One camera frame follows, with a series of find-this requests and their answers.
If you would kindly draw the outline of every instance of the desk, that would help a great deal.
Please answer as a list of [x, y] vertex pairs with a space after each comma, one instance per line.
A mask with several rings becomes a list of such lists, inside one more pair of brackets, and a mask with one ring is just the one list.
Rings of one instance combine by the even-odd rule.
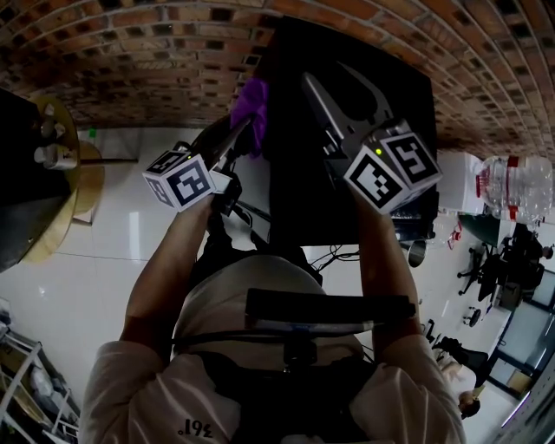
[[504, 238], [513, 235], [517, 225], [510, 220], [500, 220], [484, 214], [461, 214], [459, 220], [465, 230], [469, 230], [476, 238], [497, 250], [500, 249]]
[[[373, 95], [352, 77], [345, 79], [336, 61], [349, 65], [381, 89], [394, 115], [405, 118], [435, 153], [434, 102], [425, 75], [350, 36], [313, 23], [282, 19], [255, 74], [271, 85], [263, 143], [271, 169], [271, 242], [358, 243], [352, 197], [342, 181], [332, 184], [329, 180], [323, 147], [330, 141], [301, 89], [301, 75], [310, 71], [343, 111], [357, 119], [372, 116], [376, 108]], [[395, 210], [392, 217], [399, 239], [427, 238], [437, 215], [437, 202], [433, 188]]]

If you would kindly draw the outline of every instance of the printed number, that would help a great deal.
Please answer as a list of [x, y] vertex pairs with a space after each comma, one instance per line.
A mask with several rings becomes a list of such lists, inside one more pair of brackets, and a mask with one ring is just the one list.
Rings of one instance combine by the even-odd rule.
[[213, 438], [212, 431], [210, 430], [210, 424], [205, 424], [202, 426], [202, 422], [185, 420], [185, 434], [194, 434], [195, 436], [200, 436], [204, 432], [204, 438]]

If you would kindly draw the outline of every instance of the hand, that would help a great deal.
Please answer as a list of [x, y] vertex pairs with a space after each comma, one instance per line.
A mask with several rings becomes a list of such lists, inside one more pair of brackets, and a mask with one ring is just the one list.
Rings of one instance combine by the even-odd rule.
[[202, 215], [208, 212], [208, 216], [212, 214], [212, 201], [214, 200], [214, 194], [209, 194], [208, 196], [199, 200], [193, 206], [190, 206], [183, 212], [178, 212], [176, 218], [181, 216], [195, 216], [195, 215]]
[[380, 214], [374, 207], [369, 204], [366, 199], [361, 196], [358, 192], [349, 187], [353, 199], [355, 201], [356, 213], [358, 214], [359, 224], [364, 226], [376, 225], [389, 225], [391, 223], [391, 218], [388, 214]]

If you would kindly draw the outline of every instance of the purple cloth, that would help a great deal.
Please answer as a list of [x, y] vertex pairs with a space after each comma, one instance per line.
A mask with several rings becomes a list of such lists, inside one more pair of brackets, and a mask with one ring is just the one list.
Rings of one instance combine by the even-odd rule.
[[270, 85], [260, 79], [249, 79], [241, 89], [235, 108], [232, 110], [232, 128], [242, 121], [247, 115], [252, 116], [252, 129], [254, 141], [251, 157], [258, 157], [262, 152], [262, 139], [266, 132], [266, 102]]

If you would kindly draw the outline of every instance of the water bottle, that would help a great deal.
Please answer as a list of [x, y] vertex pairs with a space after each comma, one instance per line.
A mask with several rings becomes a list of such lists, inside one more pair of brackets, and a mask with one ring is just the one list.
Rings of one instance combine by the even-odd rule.
[[477, 181], [479, 197], [498, 219], [531, 224], [551, 210], [552, 164], [543, 157], [490, 157]]

